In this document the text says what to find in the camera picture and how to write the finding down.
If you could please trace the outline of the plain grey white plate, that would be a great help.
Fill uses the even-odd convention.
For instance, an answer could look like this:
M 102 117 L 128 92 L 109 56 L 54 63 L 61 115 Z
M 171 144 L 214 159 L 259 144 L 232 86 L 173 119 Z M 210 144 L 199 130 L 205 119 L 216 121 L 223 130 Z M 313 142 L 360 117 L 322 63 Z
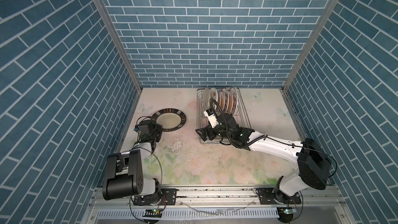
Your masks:
M 202 112 L 205 112 L 206 110 L 210 109 L 209 99 L 210 99 L 209 88 L 205 88 L 202 94 L 202 102 L 203 102 Z

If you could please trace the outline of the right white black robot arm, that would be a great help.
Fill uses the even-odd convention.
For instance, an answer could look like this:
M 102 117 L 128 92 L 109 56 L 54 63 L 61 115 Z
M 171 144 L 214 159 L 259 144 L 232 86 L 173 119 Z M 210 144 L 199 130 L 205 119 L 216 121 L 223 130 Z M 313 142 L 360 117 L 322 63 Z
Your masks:
M 208 125 L 196 129 L 197 135 L 203 141 L 220 137 L 235 148 L 267 153 L 296 164 L 297 169 L 287 176 L 281 176 L 272 191 L 273 199 L 277 203 L 289 203 L 297 193 L 306 188 L 326 189 L 330 168 L 336 160 L 326 154 L 315 140 L 283 140 L 251 128 L 240 127 L 231 114 L 217 115 L 207 110 L 204 115 L 208 119 Z

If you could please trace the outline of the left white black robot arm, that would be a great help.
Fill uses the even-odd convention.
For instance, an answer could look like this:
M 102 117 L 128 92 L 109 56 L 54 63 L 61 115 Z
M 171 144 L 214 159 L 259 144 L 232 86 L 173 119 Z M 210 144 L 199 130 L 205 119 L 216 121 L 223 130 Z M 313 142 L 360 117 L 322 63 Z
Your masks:
M 106 159 L 102 195 L 104 200 L 134 197 L 136 205 L 151 205 L 161 201 L 161 183 L 144 177 L 144 159 L 154 154 L 161 139 L 162 126 L 144 117 L 135 129 L 137 142 L 127 151 L 113 153 Z

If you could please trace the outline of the dark patterned rim plate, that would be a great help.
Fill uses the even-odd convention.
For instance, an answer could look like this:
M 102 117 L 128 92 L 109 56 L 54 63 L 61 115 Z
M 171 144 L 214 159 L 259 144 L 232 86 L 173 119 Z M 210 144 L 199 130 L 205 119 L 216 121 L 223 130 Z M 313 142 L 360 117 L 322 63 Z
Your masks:
M 151 116 L 151 120 L 162 126 L 164 132 L 173 132 L 182 128 L 187 117 L 184 112 L 175 108 L 165 108 Z

